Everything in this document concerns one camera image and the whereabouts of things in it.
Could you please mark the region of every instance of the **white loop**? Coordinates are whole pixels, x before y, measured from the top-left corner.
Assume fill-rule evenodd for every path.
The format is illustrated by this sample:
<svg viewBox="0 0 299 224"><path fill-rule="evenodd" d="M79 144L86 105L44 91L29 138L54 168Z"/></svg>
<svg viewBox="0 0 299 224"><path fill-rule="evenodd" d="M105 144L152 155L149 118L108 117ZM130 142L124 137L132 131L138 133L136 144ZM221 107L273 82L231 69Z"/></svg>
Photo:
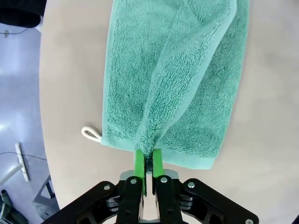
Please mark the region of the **white loop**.
<svg viewBox="0 0 299 224"><path fill-rule="evenodd" d="M85 126L81 129L81 133L83 134L84 137L99 142L101 143L101 138L99 133L97 133L92 127Z"/></svg>

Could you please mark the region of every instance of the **beige table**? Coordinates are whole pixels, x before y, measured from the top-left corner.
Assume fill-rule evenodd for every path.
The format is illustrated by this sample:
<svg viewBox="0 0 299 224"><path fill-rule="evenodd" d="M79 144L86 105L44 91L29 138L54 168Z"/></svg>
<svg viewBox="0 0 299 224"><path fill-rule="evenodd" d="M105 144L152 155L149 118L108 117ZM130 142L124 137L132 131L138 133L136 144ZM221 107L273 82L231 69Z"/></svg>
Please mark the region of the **beige table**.
<svg viewBox="0 0 299 224"><path fill-rule="evenodd" d="M131 152L84 138L101 130L102 86L112 0L49 0L40 63L43 136L60 207L100 181L117 183ZM210 171L171 165L256 213L261 224L299 214L299 4L251 1L243 77L228 134ZM153 198L145 217L155 218Z"/></svg>

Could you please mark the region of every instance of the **towel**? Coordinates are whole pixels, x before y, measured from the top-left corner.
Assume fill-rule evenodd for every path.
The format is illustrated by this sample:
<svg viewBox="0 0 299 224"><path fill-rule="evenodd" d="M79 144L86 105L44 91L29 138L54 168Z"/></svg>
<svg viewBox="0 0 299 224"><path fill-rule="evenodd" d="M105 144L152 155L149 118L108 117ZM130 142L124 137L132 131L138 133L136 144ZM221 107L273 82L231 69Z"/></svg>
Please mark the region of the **towel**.
<svg viewBox="0 0 299 224"><path fill-rule="evenodd" d="M238 89L248 10L248 0L114 0L101 143L210 169Z"/></svg>

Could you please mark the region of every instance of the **gray floor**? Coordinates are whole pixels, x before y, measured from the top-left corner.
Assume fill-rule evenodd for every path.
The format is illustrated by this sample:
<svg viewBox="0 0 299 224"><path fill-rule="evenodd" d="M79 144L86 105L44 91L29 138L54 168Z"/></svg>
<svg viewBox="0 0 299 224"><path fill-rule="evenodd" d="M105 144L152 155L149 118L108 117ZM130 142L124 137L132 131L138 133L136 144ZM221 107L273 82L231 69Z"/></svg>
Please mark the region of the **gray floor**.
<svg viewBox="0 0 299 224"><path fill-rule="evenodd" d="M24 28L0 24L0 32ZM0 153L15 152L21 143L24 154L46 158L39 108L39 53L41 34L29 29L22 34L0 35ZM16 207L32 224L42 219L32 205L49 175L46 161L27 157L30 182L19 171L0 189L6 189ZM0 155L0 179L17 164L15 154Z"/></svg>

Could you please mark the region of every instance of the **screw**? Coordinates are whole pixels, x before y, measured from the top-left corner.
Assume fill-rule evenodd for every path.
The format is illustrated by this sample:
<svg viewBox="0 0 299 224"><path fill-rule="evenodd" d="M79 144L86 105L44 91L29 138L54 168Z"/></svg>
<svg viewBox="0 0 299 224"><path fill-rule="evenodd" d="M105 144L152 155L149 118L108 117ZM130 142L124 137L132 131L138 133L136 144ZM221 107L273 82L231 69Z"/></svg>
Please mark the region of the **screw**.
<svg viewBox="0 0 299 224"><path fill-rule="evenodd" d="M251 219L247 219L247 220L245 221L245 224L253 224L253 221L252 221Z"/></svg>
<svg viewBox="0 0 299 224"><path fill-rule="evenodd" d="M130 182L131 182L131 184L136 184L137 180L136 179L132 179Z"/></svg>
<svg viewBox="0 0 299 224"><path fill-rule="evenodd" d="M166 177L162 177L160 180L162 183L166 183L167 182L167 178Z"/></svg>
<svg viewBox="0 0 299 224"><path fill-rule="evenodd" d="M189 187L189 188L194 188L194 187L195 187L195 184L194 184L193 182L189 182L189 183L188 183L188 187Z"/></svg>
<svg viewBox="0 0 299 224"><path fill-rule="evenodd" d="M109 190L110 189L110 186L109 185L106 185L105 187L104 187L104 190Z"/></svg>

